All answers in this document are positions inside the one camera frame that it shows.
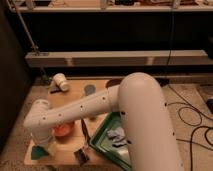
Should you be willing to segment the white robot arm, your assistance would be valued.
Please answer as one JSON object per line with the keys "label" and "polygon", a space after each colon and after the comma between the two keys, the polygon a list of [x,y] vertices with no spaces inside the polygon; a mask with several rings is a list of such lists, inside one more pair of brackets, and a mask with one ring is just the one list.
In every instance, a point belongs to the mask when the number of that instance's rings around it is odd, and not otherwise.
{"label": "white robot arm", "polygon": [[24,127],[34,143],[45,148],[54,126],[108,112],[121,116],[133,171],[184,171],[163,91],[146,73],[132,73],[116,86],[58,108],[37,100]]}

